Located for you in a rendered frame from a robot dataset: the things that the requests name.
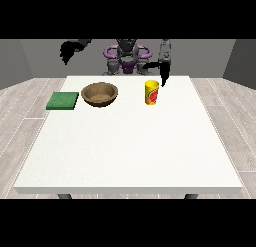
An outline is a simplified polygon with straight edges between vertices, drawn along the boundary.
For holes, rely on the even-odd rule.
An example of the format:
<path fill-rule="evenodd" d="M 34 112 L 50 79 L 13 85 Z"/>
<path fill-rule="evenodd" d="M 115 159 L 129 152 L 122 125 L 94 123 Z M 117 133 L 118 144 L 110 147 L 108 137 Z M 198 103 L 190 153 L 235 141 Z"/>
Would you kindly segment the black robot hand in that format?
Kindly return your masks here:
<path fill-rule="evenodd" d="M 161 86 L 164 86 L 166 84 L 166 81 L 169 78 L 170 73 L 170 63 L 169 62 L 148 62 L 143 66 L 143 69 L 149 69 L 149 68 L 158 68 L 160 70 L 160 76 L 162 80 Z"/>
<path fill-rule="evenodd" d="M 60 57 L 64 64 L 67 64 L 76 51 L 82 51 L 84 46 L 78 42 L 66 41 L 61 45 Z"/>

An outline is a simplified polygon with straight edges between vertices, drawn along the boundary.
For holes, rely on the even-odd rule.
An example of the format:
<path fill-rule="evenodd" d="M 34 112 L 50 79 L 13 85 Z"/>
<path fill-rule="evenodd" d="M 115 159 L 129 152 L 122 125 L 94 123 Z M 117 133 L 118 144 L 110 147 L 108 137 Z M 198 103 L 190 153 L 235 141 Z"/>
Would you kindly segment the yellow cup with melon print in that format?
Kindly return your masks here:
<path fill-rule="evenodd" d="M 145 103 L 155 105 L 158 97 L 159 82 L 149 79 L 145 82 Z"/>

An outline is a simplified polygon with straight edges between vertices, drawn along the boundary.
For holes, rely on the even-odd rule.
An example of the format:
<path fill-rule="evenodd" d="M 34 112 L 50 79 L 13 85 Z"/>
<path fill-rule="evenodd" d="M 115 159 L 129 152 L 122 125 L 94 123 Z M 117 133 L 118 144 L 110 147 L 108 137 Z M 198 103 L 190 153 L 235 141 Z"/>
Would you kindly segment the green square pad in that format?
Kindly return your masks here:
<path fill-rule="evenodd" d="M 47 105 L 47 110 L 73 110 L 75 108 L 78 92 L 54 92 Z"/>

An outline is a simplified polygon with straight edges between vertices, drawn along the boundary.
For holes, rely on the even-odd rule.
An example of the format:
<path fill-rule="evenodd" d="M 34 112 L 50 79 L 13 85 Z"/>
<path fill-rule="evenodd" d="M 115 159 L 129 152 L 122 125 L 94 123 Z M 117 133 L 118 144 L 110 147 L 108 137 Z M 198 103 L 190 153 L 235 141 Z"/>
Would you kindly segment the brown wooden bowl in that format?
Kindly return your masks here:
<path fill-rule="evenodd" d="M 92 83 L 84 87 L 81 96 L 93 107 L 106 107 L 113 103 L 118 95 L 118 88 L 106 82 Z"/>

